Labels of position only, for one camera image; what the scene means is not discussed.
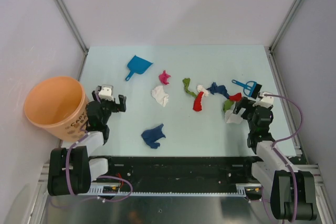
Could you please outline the red long paper scrap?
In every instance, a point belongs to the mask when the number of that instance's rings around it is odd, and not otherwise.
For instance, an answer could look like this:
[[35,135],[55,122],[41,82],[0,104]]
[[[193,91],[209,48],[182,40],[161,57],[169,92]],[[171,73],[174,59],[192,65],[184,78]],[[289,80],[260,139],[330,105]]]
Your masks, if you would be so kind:
[[198,93],[195,101],[194,101],[194,105],[193,105],[193,110],[196,112],[202,111],[202,97],[204,95],[204,92],[201,91]]

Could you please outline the green twisted paper scrap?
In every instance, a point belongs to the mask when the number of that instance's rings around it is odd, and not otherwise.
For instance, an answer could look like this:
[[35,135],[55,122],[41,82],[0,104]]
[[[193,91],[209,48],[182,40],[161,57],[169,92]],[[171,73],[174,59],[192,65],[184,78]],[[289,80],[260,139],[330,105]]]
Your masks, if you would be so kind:
[[183,86],[184,86],[184,91],[185,91],[185,93],[187,93],[188,95],[192,96],[193,98],[197,98],[197,94],[195,94],[194,92],[192,92],[192,91],[189,90],[190,81],[191,81],[190,78],[184,78],[182,80]]

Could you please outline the blue plastic dustpan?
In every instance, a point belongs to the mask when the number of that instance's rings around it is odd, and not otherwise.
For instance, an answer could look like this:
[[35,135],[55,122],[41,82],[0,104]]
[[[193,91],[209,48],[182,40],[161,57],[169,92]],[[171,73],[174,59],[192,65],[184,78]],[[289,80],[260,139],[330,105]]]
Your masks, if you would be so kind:
[[149,62],[135,55],[127,64],[127,68],[129,69],[129,74],[126,76],[125,81],[129,81],[135,73],[144,74],[146,70],[150,66],[152,66],[152,64],[153,64],[152,62]]

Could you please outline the dark blue paper scrap front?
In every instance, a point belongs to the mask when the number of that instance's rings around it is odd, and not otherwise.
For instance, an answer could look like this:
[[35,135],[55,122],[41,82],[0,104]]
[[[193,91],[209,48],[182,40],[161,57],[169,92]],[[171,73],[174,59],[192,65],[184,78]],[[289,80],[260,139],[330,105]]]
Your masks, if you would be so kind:
[[161,138],[166,138],[165,134],[162,131],[163,126],[164,124],[160,124],[159,126],[155,128],[145,130],[141,134],[141,137],[147,146],[149,146],[152,149],[157,149],[161,146],[161,144],[158,143],[157,141]]

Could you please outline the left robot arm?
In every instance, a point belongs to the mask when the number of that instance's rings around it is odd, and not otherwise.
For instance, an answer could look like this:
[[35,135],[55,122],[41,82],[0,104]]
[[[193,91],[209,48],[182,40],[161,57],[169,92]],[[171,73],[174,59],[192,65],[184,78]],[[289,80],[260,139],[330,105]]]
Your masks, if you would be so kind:
[[91,182],[100,177],[105,182],[115,178],[116,169],[106,158],[90,159],[91,154],[107,143],[110,129],[108,120],[112,113],[126,111],[126,97],[113,96],[113,86],[103,84],[92,92],[93,101],[86,105],[84,124],[80,127],[82,137],[68,148],[51,151],[48,193],[51,196],[87,193]]

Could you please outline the pink paper scrap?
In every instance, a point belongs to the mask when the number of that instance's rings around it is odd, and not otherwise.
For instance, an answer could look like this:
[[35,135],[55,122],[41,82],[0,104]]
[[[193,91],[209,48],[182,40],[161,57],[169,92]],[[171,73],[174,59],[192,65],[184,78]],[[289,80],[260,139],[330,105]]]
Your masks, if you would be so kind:
[[164,70],[160,75],[159,75],[159,80],[163,85],[168,85],[169,83],[169,78],[171,76]]

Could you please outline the small white paper scrap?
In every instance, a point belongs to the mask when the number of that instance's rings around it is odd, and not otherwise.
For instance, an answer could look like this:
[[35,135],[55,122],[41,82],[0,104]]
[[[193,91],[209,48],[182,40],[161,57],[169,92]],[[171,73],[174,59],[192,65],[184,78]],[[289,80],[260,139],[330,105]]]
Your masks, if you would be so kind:
[[196,87],[198,92],[203,92],[203,96],[209,96],[209,91],[207,89],[205,89],[202,85],[197,85]]

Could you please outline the dark blue twisted paper scrap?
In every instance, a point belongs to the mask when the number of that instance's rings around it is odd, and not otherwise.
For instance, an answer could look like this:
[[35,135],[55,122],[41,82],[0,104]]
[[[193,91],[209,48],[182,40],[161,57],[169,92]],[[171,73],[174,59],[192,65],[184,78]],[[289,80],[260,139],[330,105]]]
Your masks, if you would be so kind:
[[217,85],[216,82],[213,82],[209,88],[206,89],[209,91],[211,94],[219,93],[223,95],[226,99],[229,99],[229,94],[224,85]]

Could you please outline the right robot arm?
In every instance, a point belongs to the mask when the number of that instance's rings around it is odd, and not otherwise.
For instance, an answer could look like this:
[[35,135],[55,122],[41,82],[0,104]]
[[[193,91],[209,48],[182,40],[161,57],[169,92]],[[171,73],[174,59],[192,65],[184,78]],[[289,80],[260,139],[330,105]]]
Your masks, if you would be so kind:
[[314,176],[300,170],[277,147],[270,133],[273,122],[272,101],[253,101],[243,97],[236,103],[233,114],[244,109],[241,117],[247,121],[247,146],[261,158],[242,169],[243,179],[256,180],[270,195],[270,208],[275,219],[312,221],[317,218]]

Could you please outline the blue hand brush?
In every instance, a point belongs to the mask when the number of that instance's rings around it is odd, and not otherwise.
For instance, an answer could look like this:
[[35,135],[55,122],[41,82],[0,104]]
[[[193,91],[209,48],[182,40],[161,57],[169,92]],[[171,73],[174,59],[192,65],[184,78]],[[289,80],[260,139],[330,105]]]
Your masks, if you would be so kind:
[[240,81],[233,79],[232,83],[242,87],[244,95],[253,99],[257,99],[258,94],[262,88],[262,85],[258,84],[256,81],[248,81],[246,83],[242,83]]

